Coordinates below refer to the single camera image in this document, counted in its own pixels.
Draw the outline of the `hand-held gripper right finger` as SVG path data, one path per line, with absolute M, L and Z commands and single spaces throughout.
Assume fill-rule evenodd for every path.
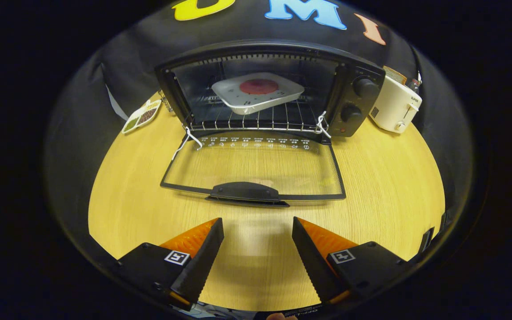
M 323 304 L 373 296 L 412 268 L 379 243 L 357 244 L 300 217 L 293 218 L 292 239 Z

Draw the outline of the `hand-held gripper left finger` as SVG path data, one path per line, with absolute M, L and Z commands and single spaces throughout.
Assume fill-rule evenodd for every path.
M 116 262 L 116 275 L 148 299 L 189 311 L 224 240 L 217 217 L 160 245 L 144 242 Z

